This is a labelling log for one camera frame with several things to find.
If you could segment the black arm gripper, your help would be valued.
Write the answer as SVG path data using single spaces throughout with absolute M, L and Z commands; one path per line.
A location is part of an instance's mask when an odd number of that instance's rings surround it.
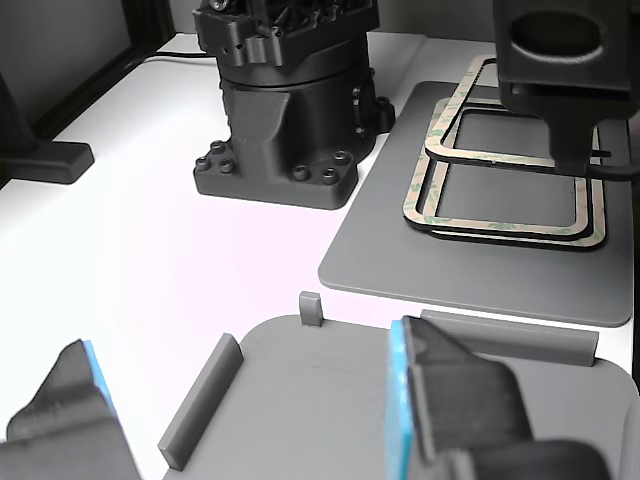
M 499 79 L 544 93 L 610 101 L 605 118 L 639 109 L 637 1 L 495 1 L 494 39 Z M 549 118 L 554 171 L 586 176 L 593 118 Z

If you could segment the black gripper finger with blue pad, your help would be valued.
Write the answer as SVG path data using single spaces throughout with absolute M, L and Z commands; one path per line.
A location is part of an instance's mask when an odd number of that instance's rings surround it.
M 10 419 L 1 477 L 140 477 L 91 342 L 67 345 L 31 401 Z
M 592 446 L 537 440 L 519 383 L 432 322 L 405 316 L 388 334 L 388 479 L 607 479 Z

